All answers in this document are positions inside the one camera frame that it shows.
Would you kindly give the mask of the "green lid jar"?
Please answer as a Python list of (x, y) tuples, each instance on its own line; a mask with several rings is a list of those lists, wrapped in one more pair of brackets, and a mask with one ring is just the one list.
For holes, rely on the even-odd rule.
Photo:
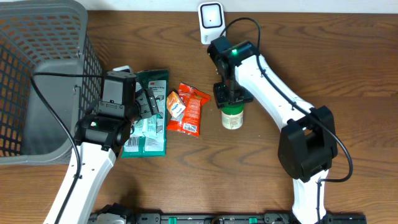
[(226, 129), (239, 129), (243, 125), (244, 105), (226, 105), (221, 109), (222, 125)]

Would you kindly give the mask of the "green 3M package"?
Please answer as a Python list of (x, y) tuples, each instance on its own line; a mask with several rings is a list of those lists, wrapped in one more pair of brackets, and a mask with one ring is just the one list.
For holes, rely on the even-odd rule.
[(142, 95), (143, 89), (152, 90), (159, 112), (133, 123), (130, 138), (123, 147), (122, 157), (163, 157), (166, 154), (167, 143), (165, 99), (169, 87), (169, 71), (148, 70), (136, 75), (140, 79), (140, 82), (136, 83), (136, 94)]

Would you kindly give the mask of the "red snack packet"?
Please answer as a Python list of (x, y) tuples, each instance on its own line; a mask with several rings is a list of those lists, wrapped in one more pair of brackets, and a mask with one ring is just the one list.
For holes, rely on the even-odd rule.
[(185, 109), (177, 118), (171, 117), (166, 130), (199, 137), (201, 107), (211, 100), (211, 96), (184, 83), (179, 85), (177, 92)]

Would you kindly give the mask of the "small orange box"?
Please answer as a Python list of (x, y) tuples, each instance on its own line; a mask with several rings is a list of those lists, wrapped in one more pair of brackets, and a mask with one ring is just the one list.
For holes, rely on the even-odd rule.
[(166, 107), (173, 118), (180, 116), (186, 109), (185, 103), (175, 91), (167, 97)]

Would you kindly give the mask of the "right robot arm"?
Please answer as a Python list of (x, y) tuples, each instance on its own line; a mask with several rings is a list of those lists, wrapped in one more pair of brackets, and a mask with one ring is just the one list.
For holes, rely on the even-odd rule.
[(299, 223), (319, 223), (326, 210), (324, 188), (317, 182), (327, 177), (337, 155), (329, 135), (335, 131), (333, 114), (296, 95), (250, 41), (231, 45), (221, 36), (207, 53), (221, 75), (213, 86), (217, 107), (232, 109), (253, 100), (262, 105), (280, 131), (278, 158), (294, 184), (292, 213)]

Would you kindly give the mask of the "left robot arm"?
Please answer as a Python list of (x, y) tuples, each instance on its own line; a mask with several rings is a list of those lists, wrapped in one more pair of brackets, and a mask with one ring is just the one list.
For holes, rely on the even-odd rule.
[(153, 93), (136, 90), (139, 82), (131, 72), (105, 75), (97, 112), (87, 112), (75, 125), (70, 163), (46, 223), (88, 222), (98, 192), (130, 138), (133, 122), (158, 112)]

